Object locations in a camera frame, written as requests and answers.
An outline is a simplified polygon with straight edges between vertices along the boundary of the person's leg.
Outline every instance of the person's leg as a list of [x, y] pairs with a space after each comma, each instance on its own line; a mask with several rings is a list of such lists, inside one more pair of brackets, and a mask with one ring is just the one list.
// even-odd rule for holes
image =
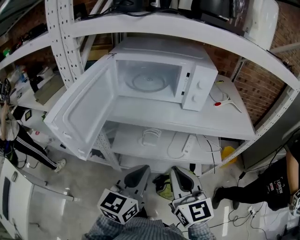
[[50, 167], [52, 170], [57, 169], [57, 164], [47, 157], [43, 148], [32, 140], [22, 126], [20, 126], [19, 133], [14, 140], [14, 148], [22, 153], [34, 157], [36, 160]]
[[217, 209], [223, 199], [249, 204], [264, 202], [267, 191], [263, 179], [260, 177], [245, 187], [218, 188], [212, 199], [213, 208]]

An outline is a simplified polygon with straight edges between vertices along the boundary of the yellow object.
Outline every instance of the yellow object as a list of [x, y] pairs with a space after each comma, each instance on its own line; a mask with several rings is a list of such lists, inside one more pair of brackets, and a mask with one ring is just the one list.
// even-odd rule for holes
[[[227, 156], [232, 154], [235, 151], [235, 149], [232, 146], [224, 147], [221, 158], [222, 160], [225, 159]], [[227, 167], [228, 165], [235, 163], [238, 160], [238, 157], [235, 157], [234, 159], [230, 160], [228, 163], [224, 164], [222, 167]]]

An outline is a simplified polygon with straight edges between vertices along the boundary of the plaid shirt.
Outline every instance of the plaid shirt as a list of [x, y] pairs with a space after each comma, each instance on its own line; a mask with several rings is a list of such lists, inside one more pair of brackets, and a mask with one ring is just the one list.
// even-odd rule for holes
[[[191, 240], [216, 240], [207, 224], [198, 224], [188, 229]], [[182, 232], [174, 225], [164, 227], [162, 220], [134, 217], [125, 225], [100, 216], [82, 240], [184, 240]]]

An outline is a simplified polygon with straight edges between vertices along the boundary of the person's arm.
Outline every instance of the person's arm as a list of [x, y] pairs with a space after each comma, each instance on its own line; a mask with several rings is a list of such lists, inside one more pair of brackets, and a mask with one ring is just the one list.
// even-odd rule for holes
[[287, 170], [287, 180], [290, 187], [291, 195], [298, 191], [299, 183], [299, 163], [291, 154], [290, 151], [286, 153], [286, 170]]
[[197, 224], [188, 228], [188, 238], [191, 240], [216, 240], [207, 223]]
[[5, 141], [6, 136], [6, 116], [8, 113], [8, 104], [6, 101], [4, 101], [4, 106], [2, 108], [1, 112], [1, 136], [0, 139]]
[[82, 240], [112, 240], [120, 235], [122, 229], [122, 224], [99, 216], [91, 230], [82, 236]]

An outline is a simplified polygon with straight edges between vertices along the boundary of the white container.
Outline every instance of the white container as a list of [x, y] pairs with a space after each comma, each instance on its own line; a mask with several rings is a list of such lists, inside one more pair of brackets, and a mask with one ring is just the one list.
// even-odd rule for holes
[[270, 50], [274, 38], [277, 20], [278, 4], [274, 0], [250, 0], [243, 30], [244, 37]]
[[53, 75], [53, 71], [51, 67], [44, 68], [37, 76], [42, 79], [49, 79]]

